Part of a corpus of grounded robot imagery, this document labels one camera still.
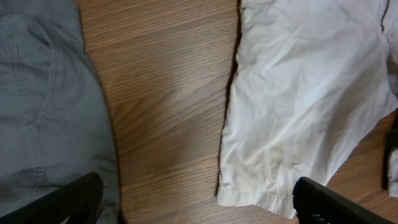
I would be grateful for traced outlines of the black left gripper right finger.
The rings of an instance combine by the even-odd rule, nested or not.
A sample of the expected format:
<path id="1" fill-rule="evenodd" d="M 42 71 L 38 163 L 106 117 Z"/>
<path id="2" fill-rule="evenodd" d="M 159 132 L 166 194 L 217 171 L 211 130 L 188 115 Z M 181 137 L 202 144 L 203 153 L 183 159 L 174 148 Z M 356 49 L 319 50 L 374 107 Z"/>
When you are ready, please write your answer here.
<path id="1" fill-rule="evenodd" d="M 293 206 L 300 224 L 393 224 L 308 177 L 296 182 Z"/>

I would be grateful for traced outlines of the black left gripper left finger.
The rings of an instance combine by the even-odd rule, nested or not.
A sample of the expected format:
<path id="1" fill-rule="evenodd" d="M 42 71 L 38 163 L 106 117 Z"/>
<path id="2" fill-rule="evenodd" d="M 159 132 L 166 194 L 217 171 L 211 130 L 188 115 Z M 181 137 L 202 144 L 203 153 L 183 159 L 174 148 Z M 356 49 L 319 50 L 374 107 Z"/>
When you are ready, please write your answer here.
<path id="1" fill-rule="evenodd" d="M 95 224 L 102 198 L 103 180 L 90 172 L 1 217 L 1 224 Z"/>

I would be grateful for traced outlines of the beige khaki shorts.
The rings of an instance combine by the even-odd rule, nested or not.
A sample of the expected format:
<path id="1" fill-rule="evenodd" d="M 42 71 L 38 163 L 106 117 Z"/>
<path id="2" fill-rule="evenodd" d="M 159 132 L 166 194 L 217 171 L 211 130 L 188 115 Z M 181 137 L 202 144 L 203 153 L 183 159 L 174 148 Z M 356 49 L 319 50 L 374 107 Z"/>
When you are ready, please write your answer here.
<path id="1" fill-rule="evenodd" d="M 397 108 L 397 2 L 244 0 L 217 202 L 293 218 L 300 177 L 325 185 Z"/>

